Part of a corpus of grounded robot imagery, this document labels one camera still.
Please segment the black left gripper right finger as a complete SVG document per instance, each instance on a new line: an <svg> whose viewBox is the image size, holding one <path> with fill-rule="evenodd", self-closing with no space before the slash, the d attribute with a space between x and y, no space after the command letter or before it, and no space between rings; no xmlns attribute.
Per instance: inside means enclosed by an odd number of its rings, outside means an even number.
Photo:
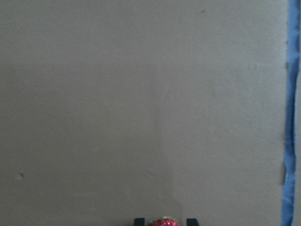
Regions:
<svg viewBox="0 0 301 226"><path fill-rule="evenodd" d="M196 218L187 218L186 226L198 226L198 220Z"/></svg>

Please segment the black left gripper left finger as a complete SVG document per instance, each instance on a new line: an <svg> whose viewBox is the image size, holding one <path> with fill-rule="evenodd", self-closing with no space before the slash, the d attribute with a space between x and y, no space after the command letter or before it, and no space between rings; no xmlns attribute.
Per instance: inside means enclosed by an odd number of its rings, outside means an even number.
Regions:
<svg viewBox="0 0 301 226"><path fill-rule="evenodd" d="M134 226L145 226L145 218L135 218Z"/></svg>

